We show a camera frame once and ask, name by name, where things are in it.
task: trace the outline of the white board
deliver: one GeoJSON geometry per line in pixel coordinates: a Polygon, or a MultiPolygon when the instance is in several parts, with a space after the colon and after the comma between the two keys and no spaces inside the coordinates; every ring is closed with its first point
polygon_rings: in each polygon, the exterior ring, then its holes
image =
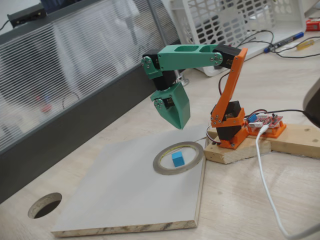
{"type": "MultiPolygon", "coordinates": [[[[106,145],[51,232],[71,237],[196,227],[205,160],[176,175],[155,172],[153,161],[173,144],[205,137],[206,128],[203,124],[106,145]]],[[[205,140],[198,143],[205,146],[205,140]]],[[[186,161],[194,156],[182,154],[186,161]]]]}

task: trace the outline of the robotic arm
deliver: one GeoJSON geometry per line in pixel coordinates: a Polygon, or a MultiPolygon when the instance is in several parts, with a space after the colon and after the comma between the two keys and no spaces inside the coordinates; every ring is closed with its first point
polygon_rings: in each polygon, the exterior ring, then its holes
{"type": "Polygon", "coordinates": [[[217,129],[220,147],[236,149],[248,136],[245,111],[238,101],[230,101],[248,49],[219,45],[168,45],[161,51],[143,55],[142,66],[157,91],[151,100],[159,114],[178,129],[190,118],[190,104],[182,84],[170,77],[174,70],[222,66],[230,69],[224,91],[211,112],[211,126],[217,129]]]}

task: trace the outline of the green robot arm segment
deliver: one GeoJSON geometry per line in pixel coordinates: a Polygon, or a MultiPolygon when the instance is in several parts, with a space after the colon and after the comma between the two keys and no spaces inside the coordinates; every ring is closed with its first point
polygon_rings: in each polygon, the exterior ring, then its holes
{"type": "Polygon", "coordinates": [[[142,60],[142,66],[150,79],[162,76],[161,72],[179,69],[191,69],[220,65],[223,57],[213,52],[217,45],[168,45],[158,54],[159,69],[148,56],[142,60]]]}
{"type": "Polygon", "coordinates": [[[160,51],[152,50],[141,60],[149,79],[157,91],[151,96],[161,117],[183,129],[190,118],[189,98],[181,82],[167,77],[165,71],[217,66],[223,62],[220,52],[214,52],[218,45],[168,45],[160,51]]]}

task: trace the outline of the white cable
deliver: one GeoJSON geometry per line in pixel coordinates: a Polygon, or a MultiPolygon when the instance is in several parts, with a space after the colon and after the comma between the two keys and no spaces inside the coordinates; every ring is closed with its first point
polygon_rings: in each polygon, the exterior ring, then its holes
{"type": "Polygon", "coordinates": [[[306,237],[308,237],[308,236],[310,236],[312,234],[315,234],[316,232],[319,232],[320,231],[320,223],[318,223],[318,224],[306,229],[303,232],[295,234],[295,235],[289,235],[288,232],[285,230],[284,226],[282,225],[279,213],[278,213],[278,211],[276,209],[274,201],[272,200],[270,192],[269,192],[269,189],[267,187],[267,183],[266,183],[266,180],[265,180],[265,176],[264,176],[264,173],[263,173],[263,170],[262,170],[262,164],[261,164],[261,156],[260,156],[260,150],[259,150],[259,138],[268,128],[269,128],[268,125],[263,125],[263,127],[260,129],[260,131],[259,131],[259,133],[258,133],[258,135],[256,137],[256,140],[255,140],[256,154],[257,154],[257,157],[258,157],[260,175],[261,175],[263,187],[264,187],[265,193],[266,193],[266,195],[267,195],[267,197],[269,199],[269,202],[270,202],[270,205],[272,207],[272,210],[274,212],[274,215],[275,215],[275,218],[276,218],[276,222],[278,223],[279,229],[281,230],[281,232],[284,235],[284,237],[286,239],[288,239],[288,240],[303,239],[303,238],[306,238],[306,237]]]}

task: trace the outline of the orange robot arm segment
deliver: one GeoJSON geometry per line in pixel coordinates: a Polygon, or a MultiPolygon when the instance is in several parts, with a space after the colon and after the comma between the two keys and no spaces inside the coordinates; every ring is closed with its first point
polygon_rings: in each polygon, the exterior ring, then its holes
{"type": "Polygon", "coordinates": [[[241,108],[241,111],[237,117],[227,118],[225,121],[223,121],[223,118],[225,116],[228,103],[231,100],[232,95],[234,94],[236,84],[241,72],[241,68],[246,58],[247,51],[247,48],[243,48],[239,55],[233,58],[233,62],[231,65],[228,79],[226,81],[225,88],[211,114],[211,126],[213,128],[236,126],[241,125],[243,122],[245,116],[245,111],[243,108],[241,108]]]}

